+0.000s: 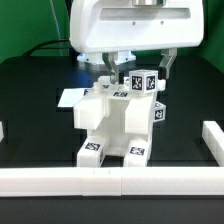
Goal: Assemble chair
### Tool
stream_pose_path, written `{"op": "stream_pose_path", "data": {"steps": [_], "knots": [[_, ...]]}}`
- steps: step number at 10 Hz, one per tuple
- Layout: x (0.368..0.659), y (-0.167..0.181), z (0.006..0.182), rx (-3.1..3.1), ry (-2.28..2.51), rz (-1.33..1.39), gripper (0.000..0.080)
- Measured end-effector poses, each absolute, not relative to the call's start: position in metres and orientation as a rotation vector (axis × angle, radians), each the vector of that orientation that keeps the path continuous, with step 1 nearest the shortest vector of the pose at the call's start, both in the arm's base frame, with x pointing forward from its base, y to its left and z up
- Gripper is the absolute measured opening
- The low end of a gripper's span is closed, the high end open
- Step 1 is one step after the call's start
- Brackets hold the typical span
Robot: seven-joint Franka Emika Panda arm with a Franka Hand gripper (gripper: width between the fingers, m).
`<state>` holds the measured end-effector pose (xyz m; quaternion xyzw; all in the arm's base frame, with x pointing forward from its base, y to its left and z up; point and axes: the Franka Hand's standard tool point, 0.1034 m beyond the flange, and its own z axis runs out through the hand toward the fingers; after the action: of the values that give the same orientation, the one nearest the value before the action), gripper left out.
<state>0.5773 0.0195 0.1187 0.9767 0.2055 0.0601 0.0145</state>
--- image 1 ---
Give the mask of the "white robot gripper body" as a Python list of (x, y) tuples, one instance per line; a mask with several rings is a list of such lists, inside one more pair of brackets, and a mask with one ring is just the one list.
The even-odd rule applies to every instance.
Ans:
[(80, 53), (194, 47), (204, 35), (203, 0), (75, 0), (70, 42)]

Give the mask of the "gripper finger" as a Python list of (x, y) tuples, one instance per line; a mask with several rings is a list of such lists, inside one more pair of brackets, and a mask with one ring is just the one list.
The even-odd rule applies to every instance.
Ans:
[(110, 73), (110, 82), (112, 84), (124, 83), (124, 72), (119, 70), (115, 61), (118, 59), (117, 52), (103, 53), (102, 60)]
[(161, 62), (159, 64), (159, 78), (168, 79), (170, 76), (170, 69), (177, 56), (177, 49), (163, 49), (161, 51)]

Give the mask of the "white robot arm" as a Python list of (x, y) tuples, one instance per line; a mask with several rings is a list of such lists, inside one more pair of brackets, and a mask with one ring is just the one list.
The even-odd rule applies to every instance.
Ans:
[(203, 35), (203, 0), (74, 0), (71, 7), (72, 47), (100, 55), (113, 83), (119, 53), (159, 50), (168, 78), (177, 50), (199, 45)]

